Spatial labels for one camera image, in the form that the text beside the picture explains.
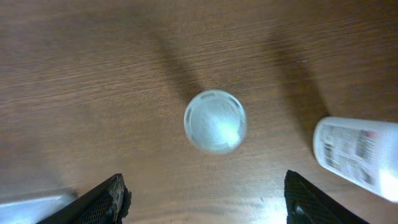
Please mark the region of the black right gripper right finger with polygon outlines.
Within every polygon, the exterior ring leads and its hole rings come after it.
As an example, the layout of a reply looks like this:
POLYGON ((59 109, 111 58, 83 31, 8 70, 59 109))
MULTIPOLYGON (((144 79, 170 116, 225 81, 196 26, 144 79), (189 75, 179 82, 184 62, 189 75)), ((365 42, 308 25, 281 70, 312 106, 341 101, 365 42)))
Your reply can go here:
POLYGON ((287 224, 368 224, 292 170, 285 175, 284 197, 287 224))

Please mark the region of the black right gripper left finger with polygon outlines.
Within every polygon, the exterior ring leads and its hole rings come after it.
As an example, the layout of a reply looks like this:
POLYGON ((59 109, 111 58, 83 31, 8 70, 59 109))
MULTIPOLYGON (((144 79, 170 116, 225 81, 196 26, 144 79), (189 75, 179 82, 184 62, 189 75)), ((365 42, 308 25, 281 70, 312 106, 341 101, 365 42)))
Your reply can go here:
POLYGON ((123 175, 114 174, 38 224, 122 224, 131 200, 123 175))

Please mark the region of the white plastic lotion bottle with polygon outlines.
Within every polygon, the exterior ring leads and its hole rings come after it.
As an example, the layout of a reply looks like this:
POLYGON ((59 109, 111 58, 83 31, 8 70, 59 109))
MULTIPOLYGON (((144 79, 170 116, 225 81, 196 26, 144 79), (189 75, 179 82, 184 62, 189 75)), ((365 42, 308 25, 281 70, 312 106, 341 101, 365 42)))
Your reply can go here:
POLYGON ((397 203, 397 123, 323 118, 313 133, 313 152, 325 169, 397 203))

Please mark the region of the orange tube white cap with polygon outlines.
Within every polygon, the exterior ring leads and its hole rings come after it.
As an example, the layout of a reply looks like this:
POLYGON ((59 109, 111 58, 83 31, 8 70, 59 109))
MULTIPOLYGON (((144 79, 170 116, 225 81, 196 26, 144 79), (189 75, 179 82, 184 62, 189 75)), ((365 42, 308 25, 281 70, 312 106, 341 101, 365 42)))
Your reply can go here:
POLYGON ((198 149, 228 154, 246 136, 246 113, 232 94, 222 90, 203 91, 189 102, 184 114, 184 129, 189 141, 198 149))

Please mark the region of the clear plastic container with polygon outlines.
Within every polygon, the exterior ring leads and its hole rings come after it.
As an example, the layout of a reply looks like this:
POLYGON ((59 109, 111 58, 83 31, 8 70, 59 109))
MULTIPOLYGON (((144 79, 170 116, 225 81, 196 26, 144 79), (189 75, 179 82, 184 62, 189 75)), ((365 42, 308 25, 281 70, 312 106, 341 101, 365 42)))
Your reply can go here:
POLYGON ((35 224, 76 200, 68 194, 7 202, 1 204, 1 224, 35 224))

